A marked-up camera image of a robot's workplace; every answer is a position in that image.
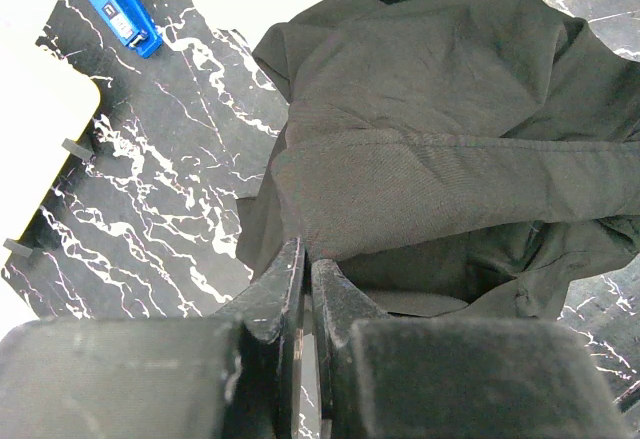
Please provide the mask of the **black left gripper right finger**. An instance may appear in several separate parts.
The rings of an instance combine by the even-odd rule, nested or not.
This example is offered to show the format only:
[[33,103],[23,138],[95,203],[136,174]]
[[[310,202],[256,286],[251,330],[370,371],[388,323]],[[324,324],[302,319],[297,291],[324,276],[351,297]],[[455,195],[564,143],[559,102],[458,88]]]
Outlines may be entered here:
[[626,438],[579,338],[539,320],[394,318],[311,268],[324,438]]

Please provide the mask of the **black shirt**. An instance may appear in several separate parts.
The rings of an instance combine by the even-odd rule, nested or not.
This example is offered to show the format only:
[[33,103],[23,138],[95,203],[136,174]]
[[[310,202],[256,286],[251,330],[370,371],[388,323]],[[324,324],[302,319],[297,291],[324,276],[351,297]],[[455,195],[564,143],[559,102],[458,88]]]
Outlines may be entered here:
[[253,52],[288,102],[236,254],[290,239],[400,314],[553,319],[639,253],[639,65],[542,0],[324,0]]

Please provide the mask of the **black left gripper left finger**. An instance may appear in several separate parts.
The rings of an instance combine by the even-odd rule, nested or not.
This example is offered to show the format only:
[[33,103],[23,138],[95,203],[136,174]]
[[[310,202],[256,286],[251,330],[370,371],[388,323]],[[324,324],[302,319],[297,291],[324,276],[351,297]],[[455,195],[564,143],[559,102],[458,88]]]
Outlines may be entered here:
[[216,313],[56,319],[1,343],[5,438],[294,438],[302,243]]

